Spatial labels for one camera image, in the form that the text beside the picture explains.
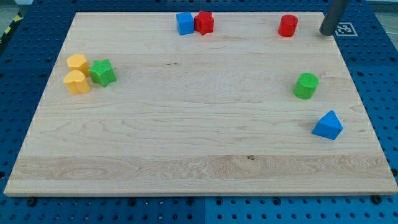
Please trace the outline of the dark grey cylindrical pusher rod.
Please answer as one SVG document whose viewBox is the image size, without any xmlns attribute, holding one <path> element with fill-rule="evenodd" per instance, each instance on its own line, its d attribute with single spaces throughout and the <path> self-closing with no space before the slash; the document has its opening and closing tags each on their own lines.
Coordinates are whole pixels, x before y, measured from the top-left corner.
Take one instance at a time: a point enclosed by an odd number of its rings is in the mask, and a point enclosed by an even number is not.
<svg viewBox="0 0 398 224">
<path fill-rule="evenodd" d="M 335 33 L 348 4 L 349 0 L 332 0 L 319 29 L 322 35 L 331 36 Z"/>
</svg>

